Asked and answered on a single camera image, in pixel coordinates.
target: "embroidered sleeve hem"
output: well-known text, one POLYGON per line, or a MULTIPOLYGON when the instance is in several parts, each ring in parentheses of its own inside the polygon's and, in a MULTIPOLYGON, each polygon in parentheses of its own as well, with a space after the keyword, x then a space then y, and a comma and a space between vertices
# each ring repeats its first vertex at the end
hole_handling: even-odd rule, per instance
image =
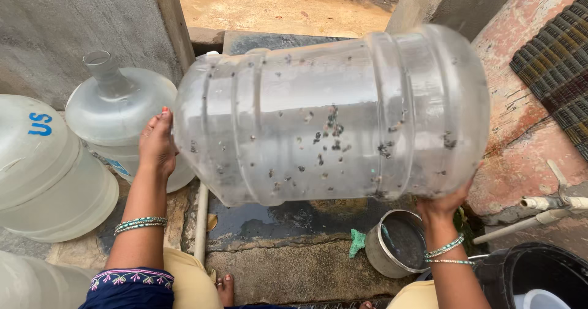
POLYGON ((173 284, 173 276, 165 270, 145 267, 132 269, 110 269, 105 270, 92 278, 92 282, 90 283, 90 290, 96 291, 106 285, 121 285, 126 283, 161 285, 167 289, 171 289, 173 284))

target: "bangle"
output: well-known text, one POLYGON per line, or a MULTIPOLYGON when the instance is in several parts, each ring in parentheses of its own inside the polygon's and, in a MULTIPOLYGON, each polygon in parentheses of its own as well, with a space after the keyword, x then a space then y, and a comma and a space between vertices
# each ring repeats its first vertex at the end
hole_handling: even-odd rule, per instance
POLYGON ((150 227, 150 226, 165 227, 167 224, 168 224, 168 219, 165 217, 136 218, 134 220, 130 220, 130 221, 126 221, 126 222, 118 224, 115 227, 114 235, 117 236, 121 232, 133 230, 133 229, 141 228, 141 227, 150 227))
POLYGON ((470 266, 473 266, 475 264, 475 262, 472 261, 462 261, 462 260, 430 260, 428 258, 426 258, 424 260, 427 263, 458 263, 458 264, 468 264, 470 266))
POLYGON ((449 244, 447 244, 447 245, 445 245, 445 246, 443 246, 443 247, 441 247, 439 249, 436 249, 434 251, 430 251, 430 252, 425 251, 424 252, 424 257, 425 258, 431 258, 431 257, 435 257, 435 256, 438 256, 438 255, 441 255, 443 253, 447 253, 448 251, 450 251, 450 250, 454 249, 455 247, 461 245, 461 243, 463 242, 463 240, 464 240, 463 233, 459 233, 458 234, 458 238, 455 239, 455 240, 453 240, 451 243, 449 243, 449 244))

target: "gray concrete wall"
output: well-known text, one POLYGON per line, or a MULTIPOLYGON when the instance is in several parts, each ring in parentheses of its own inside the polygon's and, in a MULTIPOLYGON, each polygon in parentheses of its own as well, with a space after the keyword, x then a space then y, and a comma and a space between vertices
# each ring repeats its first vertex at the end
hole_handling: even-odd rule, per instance
POLYGON ((63 110, 90 77, 82 56, 94 50, 176 85, 182 78, 157 0, 0 0, 0 94, 63 110))
POLYGON ((400 0, 386 32, 404 31, 419 23, 448 26, 472 41, 507 0, 400 0))

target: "sandy ground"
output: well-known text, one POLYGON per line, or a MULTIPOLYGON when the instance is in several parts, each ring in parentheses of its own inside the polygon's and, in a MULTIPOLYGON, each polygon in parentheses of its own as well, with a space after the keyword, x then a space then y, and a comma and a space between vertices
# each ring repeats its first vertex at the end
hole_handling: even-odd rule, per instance
POLYGON ((383 31, 398 0, 180 0, 188 27, 358 37, 383 31))

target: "pink embroidery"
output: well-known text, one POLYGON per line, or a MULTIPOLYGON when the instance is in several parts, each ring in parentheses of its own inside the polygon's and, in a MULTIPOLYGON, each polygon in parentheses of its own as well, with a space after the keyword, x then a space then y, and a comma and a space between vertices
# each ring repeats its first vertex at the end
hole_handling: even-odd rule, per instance
POLYGON ((90 284, 90 290, 95 291, 98 289, 101 277, 104 277, 101 281, 104 284, 107 284, 110 280, 112 280, 113 285, 121 285, 127 282, 127 276, 130 276, 130 279, 133 282, 142 280, 144 284, 150 285, 153 284, 153 279, 156 278, 157 283, 159 285, 163 284, 163 286, 167 289, 171 289, 173 284, 173 276, 168 274, 158 273, 155 271, 149 271, 145 269, 113 269, 103 271, 100 274, 96 275, 92 279, 92 283, 90 284))

